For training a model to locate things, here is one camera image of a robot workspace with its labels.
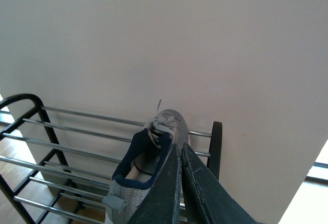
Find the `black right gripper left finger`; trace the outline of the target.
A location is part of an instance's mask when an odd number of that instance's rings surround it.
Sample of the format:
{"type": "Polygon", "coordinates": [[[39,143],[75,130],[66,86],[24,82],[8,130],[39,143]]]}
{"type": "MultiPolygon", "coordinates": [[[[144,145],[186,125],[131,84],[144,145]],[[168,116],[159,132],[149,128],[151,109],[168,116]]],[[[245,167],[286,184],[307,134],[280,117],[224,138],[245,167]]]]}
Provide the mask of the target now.
{"type": "Polygon", "coordinates": [[[180,198],[180,151],[172,144],[154,184],[128,223],[179,223],[180,198]]]}

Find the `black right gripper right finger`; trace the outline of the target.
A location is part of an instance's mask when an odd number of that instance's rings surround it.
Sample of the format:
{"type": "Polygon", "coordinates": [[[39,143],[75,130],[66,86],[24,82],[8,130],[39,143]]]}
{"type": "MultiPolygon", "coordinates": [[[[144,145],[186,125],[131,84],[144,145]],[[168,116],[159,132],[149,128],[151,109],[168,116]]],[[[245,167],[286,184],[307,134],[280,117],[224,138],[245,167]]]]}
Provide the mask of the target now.
{"type": "Polygon", "coordinates": [[[185,143],[182,190],[188,223],[256,223],[185,143]]]}

